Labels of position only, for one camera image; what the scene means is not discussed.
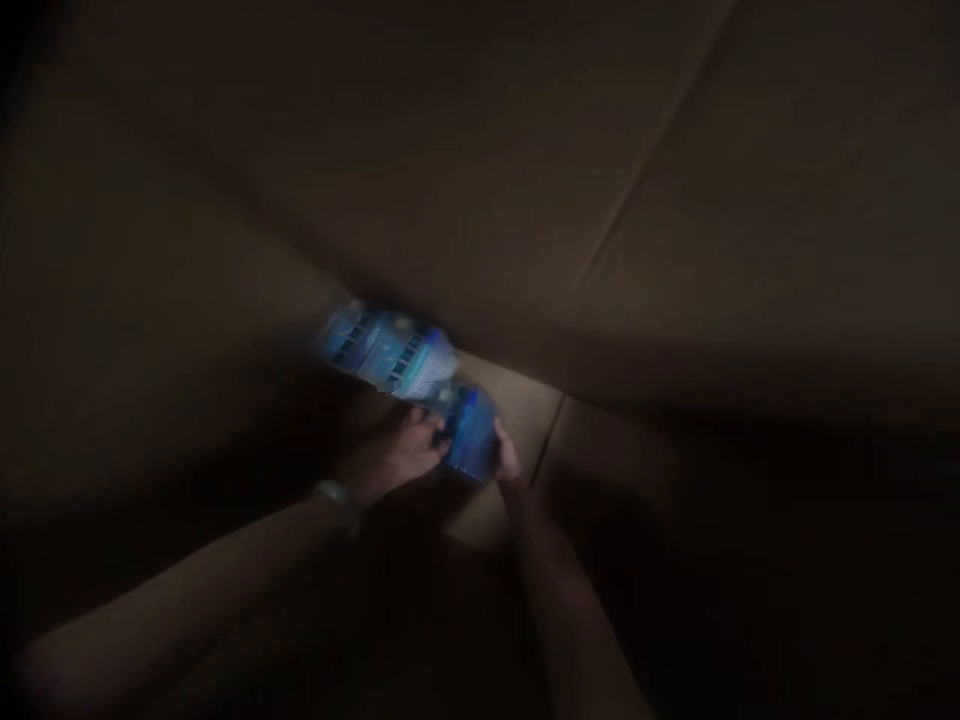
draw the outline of hand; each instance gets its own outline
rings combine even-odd
[[[533,489],[523,479],[523,468],[520,465],[520,458],[517,457],[517,448],[513,444],[513,438],[504,429],[500,418],[493,421],[493,429],[500,440],[500,457],[493,477],[500,486],[500,494],[503,495],[503,502],[507,506],[511,523],[514,526],[521,526],[526,523],[535,508]]]
[[[443,418],[413,408],[399,430],[361,447],[340,468],[338,478],[361,507],[369,507],[391,490],[433,470],[450,451],[450,440],[435,447]]]
[[[500,459],[494,477],[501,484],[504,482],[510,484],[519,482],[520,476],[523,475],[523,468],[520,467],[520,458],[517,457],[517,448],[513,444],[513,438],[507,434],[500,418],[493,419],[493,429],[500,440]]]

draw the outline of bracelet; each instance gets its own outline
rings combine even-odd
[[[321,480],[313,486],[313,494],[326,495],[337,504],[350,539],[360,534],[360,508],[343,485],[335,480]]]

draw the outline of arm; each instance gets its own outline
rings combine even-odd
[[[653,720],[573,547],[521,480],[513,441],[499,419],[496,428],[497,482],[510,515],[557,717]]]
[[[398,432],[352,456],[339,477],[354,501],[368,507],[432,469],[449,448],[431,447],[441,428],[415,409]],[[28,693],[57,717],[110,711],[225,629],[341,526],[339,506],[320,495],[210,543],[27,647],[19,664]]]

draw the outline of forearm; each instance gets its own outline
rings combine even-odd
[[[225,628],[339,524],[337,506],[321,496],[216,540],[34,642],[21,657],[28,689],[51,714],[107,710]]]
[[[652,719],[567,539],[552,525],[539,527],[519,538],[519,552],[557,717]]]

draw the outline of blue product packaging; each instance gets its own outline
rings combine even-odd
[[[383,328],[384,313],[359,300],[337,308],[320,340],[320,357],[351,375],[363,365]]]
[[[426,401],[436,383],[457,370],[457,355],[442,330],[400,313],[379,318],[376,341],[357,374],[382,392]]]
[[[444,419],[443,436],[451,439],[444,464],[482,485],[495,470],[497,407],[480,387],[456,380],[435,389],[429,407]]]

